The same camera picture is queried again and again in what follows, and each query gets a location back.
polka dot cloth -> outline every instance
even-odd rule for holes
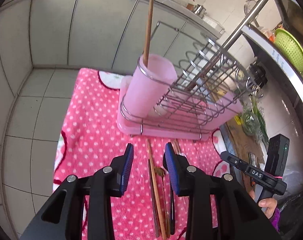
[[[54,182],[63,181],[69,174],[79,178],[93,175],[124,153],[127,143],[134,145],[134,161],[127,191],[122,198],[112,198],[112,214],[115,239],[155,239],[150,193],[148,153],[146,137],[131,138],[117,128],[119,90],[109,89],[101,83],[96,70],[79,71],[74,93],[65,116],[62,134],[65,137],[65,155],[57,151],[60,164],[54,173]],[[154,164],[162,166],[165,144],[168,138],[150,138]],[[178,140],[181,150],[190,164],[207,174],[212,174],[219,155],[212,140],[193,143]],[[157,178],[158,191],[163,202],[161,178]],[[169,176],[164,179],[165,198],[169,210]],[[188,198],[175,196],[176,232],[170,239],[177,239],[187,224]],[[217,225],[216,207],[212,199],[213,225]],[[82,240],[87,239],[84,224]]]

purple sleeve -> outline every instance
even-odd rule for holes
[[[276,208],[273,216],[269,219],[269,221],[271,222],[273,227],[277,230],[277,232],[279,232],[279,228],[278,228],[279,218],[280,218],[280,211],[278,208]]]

green plastic basket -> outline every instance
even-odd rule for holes
[[[277,29],[275,34],[274,44],[299,72],[303,72],[303,48],[299,42],[284,29]]]

pink cylinder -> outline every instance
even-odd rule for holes
[[[150,54],[148,68],[146,68],[143,56],[141,56],[124,98],[126,110],[132,115],[141,118],[147,117],[150,109],[157,104],[169,86],[176,80],[175,68],[168,59]]]

dish rack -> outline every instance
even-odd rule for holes
[[[178,79],[166,84],[168,91],[145,118],[126,109],[124,98],[131,77],[125,77],[120,89],[118,127],[131,135],[207,140],[213,130],[242,112],[239,99],[256,89],[254,79],[232,55],[205,34],[202,34],[203,43],[181,29],[158,22],[151,38],[160,25],[192,39],[195,51],[186,51],[186,58],[174,65]],[[153,81],[165,84],[145,72],[139,59],[138,68]]]

